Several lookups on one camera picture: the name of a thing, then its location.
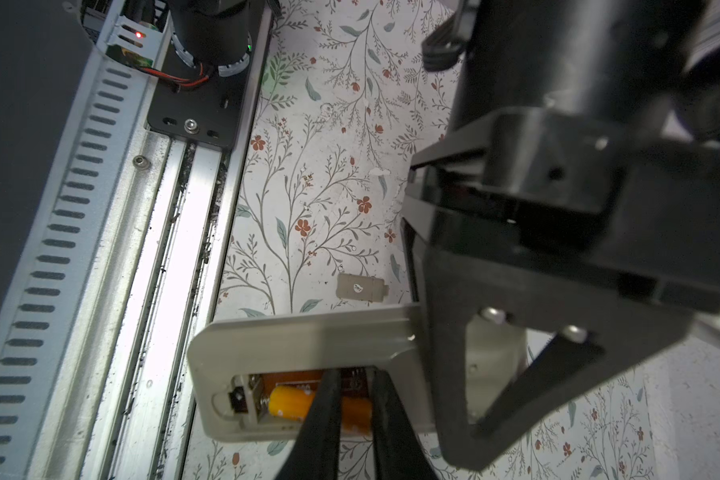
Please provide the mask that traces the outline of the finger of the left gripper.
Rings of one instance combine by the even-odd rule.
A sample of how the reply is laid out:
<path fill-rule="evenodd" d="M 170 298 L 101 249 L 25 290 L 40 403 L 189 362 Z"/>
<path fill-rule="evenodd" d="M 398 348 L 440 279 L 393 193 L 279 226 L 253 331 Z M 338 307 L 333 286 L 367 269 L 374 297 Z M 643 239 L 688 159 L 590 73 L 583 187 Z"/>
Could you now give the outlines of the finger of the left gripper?
<path fill-rule="evenodd" d="M 421 303 L 426 300 L 426 296 L 421 289 L 423 284 L 419 280 L 421 269 L 418 251 L 423 246 L 423 239 L 406 219 L 401 220 L 401 233 L 408 281 L 410 284 L 411 301 Z"/>
<path fill-rule="evenodd" d="M 426 247 L 422 307 L 436 431 L 481 470 L 545 416 L 683 339 L 693 316 Z"/>

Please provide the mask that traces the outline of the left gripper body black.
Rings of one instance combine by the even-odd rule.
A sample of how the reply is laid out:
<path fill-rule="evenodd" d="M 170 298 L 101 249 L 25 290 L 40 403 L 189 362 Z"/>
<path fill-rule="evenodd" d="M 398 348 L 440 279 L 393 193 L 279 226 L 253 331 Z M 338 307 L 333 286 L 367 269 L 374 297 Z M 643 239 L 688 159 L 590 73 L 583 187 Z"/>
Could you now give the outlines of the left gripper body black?
<path fill-rule="evenodd" d="M 503 108 L 414 157 L 403 218 L 440 249 L 720 312 L 720 148 Z"/>

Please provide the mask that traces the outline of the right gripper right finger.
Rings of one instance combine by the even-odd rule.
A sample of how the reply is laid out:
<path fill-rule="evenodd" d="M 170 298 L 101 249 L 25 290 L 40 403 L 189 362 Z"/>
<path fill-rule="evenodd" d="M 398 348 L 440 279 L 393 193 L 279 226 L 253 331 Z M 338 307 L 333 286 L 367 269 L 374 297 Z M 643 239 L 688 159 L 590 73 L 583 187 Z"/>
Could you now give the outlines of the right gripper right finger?
<path fill-rule="evenodd" d="M 371 403 L 376 478 L 437 479 L 386 371 L 374 375 Z"/>

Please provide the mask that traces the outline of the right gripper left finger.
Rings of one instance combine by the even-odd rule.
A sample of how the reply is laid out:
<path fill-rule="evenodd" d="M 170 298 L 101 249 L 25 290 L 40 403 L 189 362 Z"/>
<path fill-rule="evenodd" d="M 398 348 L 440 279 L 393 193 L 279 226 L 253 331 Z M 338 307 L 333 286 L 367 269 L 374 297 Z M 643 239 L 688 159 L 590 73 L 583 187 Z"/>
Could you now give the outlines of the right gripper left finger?
<path fill-rule="evenodd" d="M 281 479 L 337 479 L 341 436 L 341 376 L 327 370 L 317 389 L 317 400 L 327 407 L 310 413 L 293 448 L 275 476 Z"/>

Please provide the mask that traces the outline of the orange battery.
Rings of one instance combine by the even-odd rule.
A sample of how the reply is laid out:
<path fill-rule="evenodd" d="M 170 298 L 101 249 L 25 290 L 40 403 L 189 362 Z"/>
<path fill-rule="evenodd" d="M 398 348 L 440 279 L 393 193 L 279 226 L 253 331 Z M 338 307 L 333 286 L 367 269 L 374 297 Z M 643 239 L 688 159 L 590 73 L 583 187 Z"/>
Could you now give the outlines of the orange battery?
<path fill-rule="evenodd" d="M 367 398 L 342 397 L 341 428 L 344 432 L 369 435 L 372 423 L 372 404 Z M 310 413 L 326 410 L 317 400 L 317 392 L 293 386 L 277 386 L 268 397 L 267 412 L 277 418 L 304 422 Z"/>

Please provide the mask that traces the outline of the white battery cover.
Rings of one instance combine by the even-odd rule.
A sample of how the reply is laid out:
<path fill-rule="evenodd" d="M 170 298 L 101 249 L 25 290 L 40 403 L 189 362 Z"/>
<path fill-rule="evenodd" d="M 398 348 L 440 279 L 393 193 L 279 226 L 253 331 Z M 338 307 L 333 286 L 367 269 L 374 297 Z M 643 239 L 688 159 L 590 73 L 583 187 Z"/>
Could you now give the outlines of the white battery cover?
<path fill-rule="evenodd" d="M 377 277 L 340 273 L 336 296 L 342 300 L 381 303 L 389 294 L 389 286 Z"/>

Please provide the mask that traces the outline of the white remote control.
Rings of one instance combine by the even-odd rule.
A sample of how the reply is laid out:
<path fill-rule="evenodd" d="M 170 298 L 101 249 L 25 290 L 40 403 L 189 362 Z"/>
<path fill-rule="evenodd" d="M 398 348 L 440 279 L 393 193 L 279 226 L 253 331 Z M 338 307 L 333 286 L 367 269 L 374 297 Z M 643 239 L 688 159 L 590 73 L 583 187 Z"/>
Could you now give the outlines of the white remote control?
<path fill-rule="evenodd" d="M 204 432 L 219 442 L 292 440 L 299 426 L 269 413 L 267 374 L 333 368 L 387 371 L 418 433 L 432 433 L 430 387 L 419 352 L 417 304 L 218 320 L 190 343 L 187 361 Z"/>

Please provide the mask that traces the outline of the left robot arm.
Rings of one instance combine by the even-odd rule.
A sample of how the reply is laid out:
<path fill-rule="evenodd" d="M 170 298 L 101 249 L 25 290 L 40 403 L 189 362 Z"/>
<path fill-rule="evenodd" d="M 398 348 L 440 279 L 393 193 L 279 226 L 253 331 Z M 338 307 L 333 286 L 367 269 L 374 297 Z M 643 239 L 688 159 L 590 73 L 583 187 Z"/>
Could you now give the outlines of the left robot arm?
<path fill-rule="evenodd" d="M 422 45 L 462 68 L 410 165 L 409 305 L 217 320 L 188 349 L 206 434 L 293 439 L 331 478 L 341 372 L 370 367 L 382 478 L 426 478 L 414 431 L 481 470 L 554 409 L 720 320 L 720 48 L 704 1 L 465 1 Z"/>

